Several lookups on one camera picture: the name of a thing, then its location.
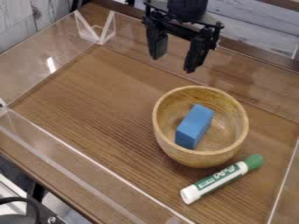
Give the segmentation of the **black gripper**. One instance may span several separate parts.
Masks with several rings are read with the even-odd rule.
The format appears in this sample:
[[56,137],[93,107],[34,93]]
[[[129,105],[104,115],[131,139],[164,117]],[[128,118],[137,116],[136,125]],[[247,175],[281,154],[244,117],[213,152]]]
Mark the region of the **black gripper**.
[[153,60],[165,55],[168,34],[191,40],[183,65],[188,74],[203,64],[208,50],[216,48],[224,28],[224,24],[207,13],[207,6],[207,2],[144,2],[143,24],[149,55]]

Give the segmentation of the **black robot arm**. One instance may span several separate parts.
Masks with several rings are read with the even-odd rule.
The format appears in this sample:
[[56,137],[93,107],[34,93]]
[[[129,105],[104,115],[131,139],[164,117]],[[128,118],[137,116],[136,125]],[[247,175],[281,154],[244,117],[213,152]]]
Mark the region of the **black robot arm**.
[[207,13],[208,0],[144,0],[143,24],[153,60],[167,53],[168,35],[191,42],[183,64],[187,74],[203,65],[215,50],[224,24]]

